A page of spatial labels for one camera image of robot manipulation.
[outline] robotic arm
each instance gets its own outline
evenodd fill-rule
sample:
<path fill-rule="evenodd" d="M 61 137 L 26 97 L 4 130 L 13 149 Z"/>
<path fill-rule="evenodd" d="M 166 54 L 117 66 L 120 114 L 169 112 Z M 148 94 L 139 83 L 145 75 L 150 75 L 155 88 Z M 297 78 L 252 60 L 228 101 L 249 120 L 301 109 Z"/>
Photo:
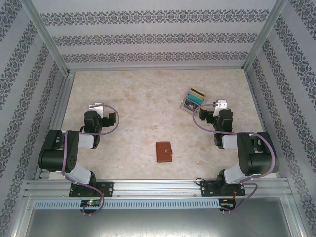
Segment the robotic arm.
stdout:
<path fill-rule="evenodd" d="M 208 111 L 202 107 L 199 111 L 199 118 L 211 123 L 215 131 L 231 133 L 233 123 L 233 112 L 227 108 L 226 100 L 217 100 L 215 110 Z M 267 132 L 257 133 L 266 139 L 275 155 L 275 165 L 272 173 L 278 172 L 279 161 L 273 147 L 271 138 Z M 253 175 L 265 174 L 272 165 L 272 156 L 267 145 L 257 136 L 248 133 L 237 133 L 234 135 L 214 134 L 215 145 L 219 149 L 238 150 L 239 163 L 233 167 L 222 170 L 217 175 L 216 182 L 204 182 L 205 196 L 231 195 L 238 191 L 237 196 L 245 195 L 241 189 L 240 182 Z"/>
<path fill-rule="evenodd" d="M 70 197 L 98 196 L 95 190 L 76 185 L 76 182 L 88 184 L 98 189 L 98 186 L 102 186 L 102 184 L 98 184 L 96 181 L 94 173 L 82 167 L 77 161 L 78 149 L 97 148 L 100 142 L 100 136 L 98 134 L 101 133 L 102 128 L 113 126 L 116 122 L 116 114 L 114 112 L 109 113 L 109 117 L 103 117 L 100 114 L 97 109 L 85 112 L 84 127 L 80 130 L 82 131 L 84 129 L 86 133 L 94 133 L 96 135 L 83 134 L 79 131 L 68 132 L 65 176 L 74 180 L 71 185 Z M 64 144 L 65 132 L 61 130 L 50 130 L 39 154 L 39 167 L 50 172 L 61 172 L 64 161 Z"/>

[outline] marble floor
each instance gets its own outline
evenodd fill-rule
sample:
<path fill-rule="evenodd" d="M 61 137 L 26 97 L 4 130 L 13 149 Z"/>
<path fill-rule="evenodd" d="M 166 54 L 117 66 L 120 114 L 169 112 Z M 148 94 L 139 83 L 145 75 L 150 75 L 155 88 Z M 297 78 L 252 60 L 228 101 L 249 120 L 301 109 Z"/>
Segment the marble floor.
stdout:
<path fill-rule="evenodd" d="M 103 102 L 118 110 L 119 127 L 101 137 L 97 149 L 78 151 L 78 161 L 97 179 L 215 178 L 238 154 L 218 149 L 213 134 L 179 108 L 191 87 L 205 92 L 207 103 L 227 100 L 233 131 L 262 131 L 243 69 L 77 72 L 62 129 L 79 130 L 88 105 Z M 156 162 L 159 141 L 171 142 L 171 163 Z"/>

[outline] wall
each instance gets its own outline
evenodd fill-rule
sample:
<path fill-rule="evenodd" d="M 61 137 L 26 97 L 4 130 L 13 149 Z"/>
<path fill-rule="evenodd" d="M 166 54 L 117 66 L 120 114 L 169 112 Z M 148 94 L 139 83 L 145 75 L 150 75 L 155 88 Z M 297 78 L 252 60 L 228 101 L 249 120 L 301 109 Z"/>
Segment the wall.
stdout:
<path fill-rule="evenodd" d="M 0 237 L 34 176 L 63 81 L 18 0 L 0 1 Z"/>
<path fill-rule="evenodd" d="M 316 0 L 289 0 L 247 72 L 308 236 L 316 236 Z"/>
<path fill-rule="evenodd" d="M 242 66 L 276 0 L 35 0 L 71 69 Z"/>

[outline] brown wallet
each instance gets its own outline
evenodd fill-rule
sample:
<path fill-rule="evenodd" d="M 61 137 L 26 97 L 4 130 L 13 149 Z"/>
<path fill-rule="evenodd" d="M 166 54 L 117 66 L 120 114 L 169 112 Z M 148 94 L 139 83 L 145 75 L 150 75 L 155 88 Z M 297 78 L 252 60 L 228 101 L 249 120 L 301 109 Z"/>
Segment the brown wallet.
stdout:
<path fill-rule="evenodd" d="M 172 162 L 170 142 L 156 142 L 157 163 Z"/>

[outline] enclosure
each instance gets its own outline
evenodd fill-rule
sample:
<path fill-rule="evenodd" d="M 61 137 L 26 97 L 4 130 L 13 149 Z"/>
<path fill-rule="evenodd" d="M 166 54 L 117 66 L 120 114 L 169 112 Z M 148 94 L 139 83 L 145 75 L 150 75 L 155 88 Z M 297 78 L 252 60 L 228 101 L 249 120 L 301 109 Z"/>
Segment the enclosure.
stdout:
<path fill-rule="evenodd" d="M 2 0 L 0 236 L 66 236 L 75 225 L 67 235 L 316 236 L 315 4 Z M 218 209 L 232 196 L 204 197 L 195 181 L 239 153 L 180 108 L 190 88 L 204 104 L 227 100 L 233 132 L 268 132 L 279 160 L 231 215 Z M 99 102 L 119 126 L 77 159 L 114 185 L 103 210 L 82 217 L 87 198 L 69 197 L 71 183 L 38 158 L 49 130 L 79 131 Z M 172 162 L 157 163 L 160 141 Z M 254 190 L 244 188 L 235 203 Z"/>

